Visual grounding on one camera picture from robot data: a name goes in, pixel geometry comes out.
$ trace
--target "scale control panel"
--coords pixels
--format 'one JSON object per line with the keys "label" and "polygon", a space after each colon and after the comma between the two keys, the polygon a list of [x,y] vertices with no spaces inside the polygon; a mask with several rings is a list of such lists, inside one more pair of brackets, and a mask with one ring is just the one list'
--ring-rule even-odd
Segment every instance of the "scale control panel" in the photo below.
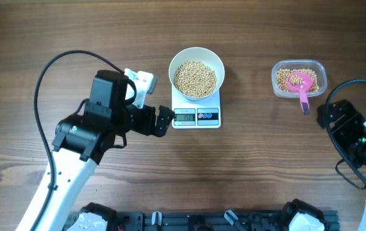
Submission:
{"label": "scale control panel", "polygon": [[219,127],[218,108],[176,108],[174,109],[174,127],[176,126],[202,126]]}

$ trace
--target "wood grain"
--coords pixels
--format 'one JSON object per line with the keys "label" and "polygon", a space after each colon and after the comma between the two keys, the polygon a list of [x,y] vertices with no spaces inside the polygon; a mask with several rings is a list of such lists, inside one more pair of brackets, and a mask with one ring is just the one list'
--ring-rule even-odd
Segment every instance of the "wood grain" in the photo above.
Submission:
{"label": "wood grain", "polygon": [[[299,198],[338,210],[342,230],[355,230],[366,192],[335,173],[340,157],[315,109],[339,83],[366,78],[366,3],[319,0],[0,5],[0,230],[18,225],[47,163],[33,93],[52,57],[85,49],[154,73],[158,85],[146,104],[171,107],[169,63],[192,46],[216,52],[226,67],[221,128],[171,128],[161,139],[129,132],[128,147],[105,154],[73,210],[91,201],[144,212],[280,209]],[[299,58],[320,61],[328,75],[326,93],[310,99],[310,116],[272,92],[275,63]],[[39,97],[49,142],[89,95],[96,71],[107,68],[72,55],[49,70]],[[366,87],[337,98],[366,116]]]}

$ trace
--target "plastic container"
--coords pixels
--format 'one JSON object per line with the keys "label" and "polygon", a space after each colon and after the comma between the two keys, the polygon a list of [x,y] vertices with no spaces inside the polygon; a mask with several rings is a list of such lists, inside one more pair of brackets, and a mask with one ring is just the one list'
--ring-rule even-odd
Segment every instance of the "plastic container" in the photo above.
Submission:
{"label": "plastic container", "polygon": [[317,81],[319,90],[317,92],[306,93],[307,97],[319,96],[325,92],[328,81],[326,79],[326,73],[324,66],[315,60],[284,60],[278,62],[271,72],[272,88],[274,89],[274,94],[281,98],[299,98],[297,92],[285,92],[278,87],[276,72],[279,69],[311,69],[317,74]]}
{"label": "plastic container", "polygon": [[[203,64],[207,65],[209,68],[214,70],[215,77],[217,78],[217,83],[215,84],[214,91],[209,94],[208,96],[203,97],[191,97],[187,96],[184,93],[180,92],[175,86],[174,86],[174,75],[181,65],[184,64],[184,62],[191,62],[191,61],[200,61]],[[222,82],[224,81],[225,76],[225,70],[224,65],[221,62],[221,59],[209,49],[205,49],[202,47],[191,47],[187,48],[185,50],[180,51],[172,60],[169,67],[169,78],[172,87],[174,87],[179,94],[181,94],[185,99],[191,100],[191,101],[199,101],[205,98],[210,97],[212,94],[217,92]]]}

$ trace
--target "clear plastic container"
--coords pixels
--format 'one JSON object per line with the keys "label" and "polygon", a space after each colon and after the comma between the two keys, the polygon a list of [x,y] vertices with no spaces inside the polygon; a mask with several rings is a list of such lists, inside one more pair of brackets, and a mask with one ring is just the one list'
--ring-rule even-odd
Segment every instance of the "clear plastic container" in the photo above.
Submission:
{"label": "clear plastic container", "polygon": [[271,72],[272,88],[274,89],[274,94],[281,98],[299,98],[297,92],[285,92],[278,87],[276,72],[279,69],[311,69],[317,74],[317,81],[319,90],[317,92],[308,92],[306,96],[313,97],[319,96],[325,92],[328,82],[326,79],[326,73],[324,66],[315,60],[284,60],[278,62]]}

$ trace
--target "digital kitchen scale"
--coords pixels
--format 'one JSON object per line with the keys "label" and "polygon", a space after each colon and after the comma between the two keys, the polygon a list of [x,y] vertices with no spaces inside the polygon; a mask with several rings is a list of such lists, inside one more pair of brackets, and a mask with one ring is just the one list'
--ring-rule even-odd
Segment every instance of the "digital kitchen scale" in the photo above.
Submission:
{"label": "digital kitchen scale", "polygon": [[220,90],[200,101],[189,101],[172,87],[172,110],[176,114],[172,127],[219,128],[221,126]]}

